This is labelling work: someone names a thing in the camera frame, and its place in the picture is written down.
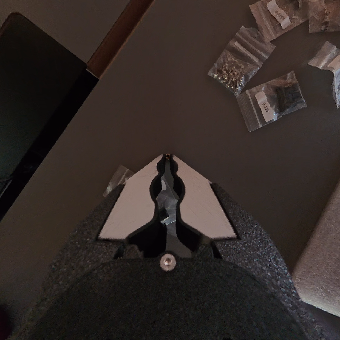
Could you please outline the black panel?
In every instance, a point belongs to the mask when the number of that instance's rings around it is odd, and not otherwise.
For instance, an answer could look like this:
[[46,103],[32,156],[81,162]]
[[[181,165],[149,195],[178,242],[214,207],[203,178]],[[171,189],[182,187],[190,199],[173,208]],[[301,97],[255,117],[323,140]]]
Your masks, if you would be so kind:
[[0,38],[2,220],[99,79],[19,12]]

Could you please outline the heap of small screw bags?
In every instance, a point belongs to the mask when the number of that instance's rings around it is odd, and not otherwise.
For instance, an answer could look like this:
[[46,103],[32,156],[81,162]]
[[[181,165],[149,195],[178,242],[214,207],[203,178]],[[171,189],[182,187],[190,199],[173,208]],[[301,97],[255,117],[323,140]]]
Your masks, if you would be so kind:
[[307,104],[295,72],[241,93],[270,57],[271,41],[309,21],[309,33],[339,32],[339,1],[257,1],[249,6],[258,28],[242,26],[208,75],[234,94],[249,132]]

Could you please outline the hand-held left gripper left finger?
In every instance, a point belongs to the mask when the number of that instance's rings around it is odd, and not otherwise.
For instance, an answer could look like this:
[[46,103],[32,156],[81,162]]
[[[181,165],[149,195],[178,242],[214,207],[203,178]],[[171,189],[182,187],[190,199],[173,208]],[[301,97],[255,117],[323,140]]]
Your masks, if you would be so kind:
[[166,156],[161,154],[125,182],[98,235],[100,240],[126,241],[151,226],[158,217],[156,199],[163,188],[165,163]]

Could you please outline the grey desk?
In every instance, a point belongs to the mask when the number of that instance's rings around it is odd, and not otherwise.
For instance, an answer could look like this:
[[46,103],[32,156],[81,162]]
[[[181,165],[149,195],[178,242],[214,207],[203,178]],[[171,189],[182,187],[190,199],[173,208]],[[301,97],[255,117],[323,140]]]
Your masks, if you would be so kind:
[[118,165],[176,155],[219,184],[268,232],[293,273],[339,181],[333,74],[309,66],[339,32],[306,21],[245,90],[294,71],[307,107],[248,132],[208,71],[255,1],[154,1],[1,222],[1,303],[16,326],[70,232],[103,199]]

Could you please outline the grey foam sheet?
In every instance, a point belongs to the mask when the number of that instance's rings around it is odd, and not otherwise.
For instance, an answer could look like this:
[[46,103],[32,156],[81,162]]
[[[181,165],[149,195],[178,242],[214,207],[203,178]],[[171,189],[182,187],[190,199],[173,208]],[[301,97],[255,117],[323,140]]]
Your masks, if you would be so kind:
[[340,183],[295,266],[293,280],[303,302],[340,316]]

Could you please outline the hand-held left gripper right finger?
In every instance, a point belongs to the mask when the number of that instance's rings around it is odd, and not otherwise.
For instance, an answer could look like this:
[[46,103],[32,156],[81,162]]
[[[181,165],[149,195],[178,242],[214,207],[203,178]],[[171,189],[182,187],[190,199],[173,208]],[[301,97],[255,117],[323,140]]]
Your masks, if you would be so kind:
[[212,189],[212,183],[177,156],[171,155],[170,168],[174,190],[179,197],[176,206],[178,239],[236,239],[237,234]]

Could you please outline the small clear bag black part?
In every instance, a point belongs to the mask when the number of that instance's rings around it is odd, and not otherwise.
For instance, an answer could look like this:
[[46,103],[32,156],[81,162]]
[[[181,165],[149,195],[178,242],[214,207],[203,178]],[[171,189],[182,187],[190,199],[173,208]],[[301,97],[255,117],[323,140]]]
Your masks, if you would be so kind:
[[[114,188],[120,184],[125,184],[126,181],[135,173],[127,169],[123,165],[119,165],[113,177],[111,178],[103,196],[106,197]],[[167,233],[171,236],[176,236],[175,221],[176,221],[176,204],[178,196],[173,189],[173,177],[170,173],[170,166],[166,164],[165,173],[161,177],[162,190],[157,196],[159,206],[160,221],[167,226]]]

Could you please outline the wood-edged office table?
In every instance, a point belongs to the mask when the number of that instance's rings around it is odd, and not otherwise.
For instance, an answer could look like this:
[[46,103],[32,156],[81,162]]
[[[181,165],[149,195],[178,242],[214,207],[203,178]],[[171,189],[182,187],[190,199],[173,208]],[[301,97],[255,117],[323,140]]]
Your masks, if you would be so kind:
[[151,0],[0,1],[1,25],[18,12],[87,64],[102,78]]

